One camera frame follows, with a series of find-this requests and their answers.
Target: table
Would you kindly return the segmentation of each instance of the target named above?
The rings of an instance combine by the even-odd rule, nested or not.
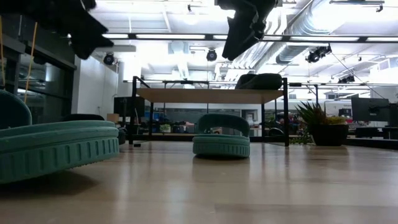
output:
[[[147,88],[137,88],[137,84],[141,83]],[[204,81],[164,81],[167,83],[201,83],[209,86],[209,82]],[[147,140],[152,137],[152,123],[154,114],[154,103],[227,103],[227,104],[261,104],[261,121],[265,122],[264,104],[272,100],[276,100],[283,96],[284,100],[284,119],[289,120],[288,116],[288,83],[287,78],[282,79],[282,90],[220,90],[220,89],[171,89],[171,88],[151,88],[144,80],[139,77],[133,77],[132,81],[132,102],[131,111],[134,111],[135,97],[140,96],[150,101],[150,115],[149,115],[149,133]],[[277,137],[265,136],[265,126],[262,125],[261,137],[253,137],[253,142],[270,142],[277,140],[284,142],[285,146],[289,146],[289,123],[284,125],[284,136],[282,139]],[[129,144],[133,144],[133,135],[129,131]]]

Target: wooden tabletop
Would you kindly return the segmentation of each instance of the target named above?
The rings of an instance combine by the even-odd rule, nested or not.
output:
[[[137,94],[153,103],[268,103],[282,90],[215,90],[139,88]]]

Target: light wood floor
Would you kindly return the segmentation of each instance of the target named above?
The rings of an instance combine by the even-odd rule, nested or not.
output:
[[[195,158],[188,142],[0,186],[0,223],[398,223],[398,152],[253,144]]]

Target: ceiling light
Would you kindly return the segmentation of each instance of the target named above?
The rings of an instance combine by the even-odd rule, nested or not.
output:
[[[369,37],[367,42],[398,42],[398,37]]]
[[[291,37],[290,40],[294,41],[322,41],[322,42],[346,42],[346,41],[358,41],[359,37],[331,37],[331,36],[324,36],[324,37],[311,37],[311,36],[303,36],[303,37]]]
[[[281,36],[265,36],[262,38],[262,40],[268,40],[268,41],[273,41],[273,40],[281,40]]]
[[[189,46],[189,50],[207,51],[208,47],[205,47],[205,46]]]
[[[341,1],[341,0],[332,0],[329,4],[360,4],[360,5],[381,5],[384,4],[384,1]]]
[[[205,35],[196,34],[137,34],[138,39],[195,39],[202,40]]]
[[[109,39],[128,39],[129,38],[128,34],[103,34],[102,36],[105,38],[109,38]]]
[[[226,40],[228,35],[213,35],[213,39],[215,40]]]
[[[327,47],[328,43],[300,43],[300,42],[288,42],[286,43],[288,46],[316,46],[316,47]]]

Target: teal circular object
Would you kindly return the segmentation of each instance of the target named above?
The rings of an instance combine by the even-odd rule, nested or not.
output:
[[[0,90],[0,129],[32,124],[32,114],[26,104],[7,91]]]
[[[203,134],[214,127],[233,128],[243,136]],[[206,114],[198,121],[198,132],[193,138],[193,153],[200,156],[240,157],[250,156],[249,124],[243,118],[228,114]]]
[[[69,121],[0,131],[0,184],[110,159],[119,130],[107,121]]]

